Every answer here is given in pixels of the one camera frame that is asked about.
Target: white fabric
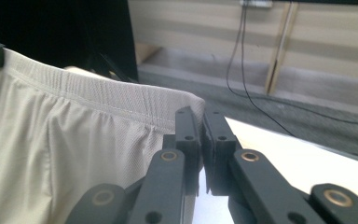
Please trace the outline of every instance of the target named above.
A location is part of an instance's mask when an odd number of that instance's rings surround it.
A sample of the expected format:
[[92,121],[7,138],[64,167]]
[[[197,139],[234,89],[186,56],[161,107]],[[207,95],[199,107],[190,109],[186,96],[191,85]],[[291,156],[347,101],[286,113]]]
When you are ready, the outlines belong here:
[[63,223],[89,188],[126,188],[145,175],[184,106],[200,125],[204,102],[190,93],[84,77],[6,49],[0,223]]

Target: black cable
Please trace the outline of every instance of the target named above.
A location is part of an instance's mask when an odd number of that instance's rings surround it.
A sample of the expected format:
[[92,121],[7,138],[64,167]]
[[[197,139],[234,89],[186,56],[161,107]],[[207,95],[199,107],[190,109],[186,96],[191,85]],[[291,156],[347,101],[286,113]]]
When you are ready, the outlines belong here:
[[247,5],[245,4],[245,6],[242,8],[242,13],[241,13],[241,28],[239,33],[242,30],[242,39],[241,39],[241,73],[242,73],[242,83],[243,83],[243,87],[245,88],[245,92],[246,95],[248,96],[249,101],[251,102],[251,104],[261,113],[263,113],[265,116],[269,117],[271,120],[273,120],[276,124],[278,124],[282,129],[284,129],[287,133],[289,133],[291,136],[295,137],[294,134],[292,134],[291,132],[289,132],[289,130],[287,130],[285,127],[283,127],[280,122],[278,122],[276,119],[274,119],[270,114],[268,114],[266,111],[262,110],[260,107],[258,107],[252,100],[252,97],[249,95],[248,89],[246,88],[246,81],[245,81],[245,72],[244,72],[244,68],[243,68],[243,60],[244,60],[244,40],[245,40],[245,28],[246,28],[246,10],[247,9]]
[[[242,95],[242,94],[239,94],[237,92],[235,92],[234,90],[231,89],[230,85],[229,85],[229,71],[231,69],[231,65],[233,63],[233,60],[234,60],[234,57],[235,57],[235,54],[237,52],[237,47],[238,47],[238,44],[240,42],[240,36],[241,36],[241,31],[243,32],[243,35],[242,35],[242,38],[244,36],[244,29],[242,30],[242,26],[244,26],[244,16],[246,16],[246,6],[244,7],[244,9],[242,9],[242,13],[241,13],[241,22],[240,22],[240,28],[238,30],[238,33],[237,33],[237,39],[236,39],[236,42],[235,42],[235,47],[234,47],[234,50],[232,52],[232,55],[231,55],[231,58],[230,58],[230,61],[228,63],[228,67],[227,67],[227,71],[226,71],[226,83],[227,83],[227,87],[228,89],[235,95],[238,95],[240,97],[243,97],[243,98],[249,98],[249,94],[247,92],[247,89],[245,87],[245,82],[244,82],[244,74],[242,74],[242,84],[245,88],[245,91],[246,91],[246,95]],[[302,107],[302,106],[299,106],[299,105],[293,105],[293,104],[290,104],[290,103],[286,103],[285,101],[281,101],[281,100],[277,100],[277,99],[272,99],[272,98],[269,98],[269,97],[263,97],[263,96],[253,96],[252,97],[253,100],[266,100],[266,101],[271,101],[273,103],[278,103],[278,104],[282,104],[282,105],[289,105],[291,107],[294,107],[294,108],[297,108],[297,109],[301,109],[301,110],[304,110],[304,111],[307,111],[307,112],[310,112],[312,114],[315,114],[315,115],[318,115],[320,117],[323,117],[323,118],[326,118],[326,119],[332,119],[332,120],[335,120],[335,121],[339,121],[339,122],[344,122],[344,123],[349,123],[349,124],[354,124],[354,125],[358,125],[358,122],[357,121],[352,121],[352,120],[347,120],[347,119],[338,119],[338,118],[335,118],[335,117],[332,117],[332,116],[329,116],[329,115],[325,115],[325,114],[322,114],[322,113],[319,113],[319,112],[316,112],[316,111],[313,111],[313,110],[310,110],[310,109],[307,109],[305,107]]]

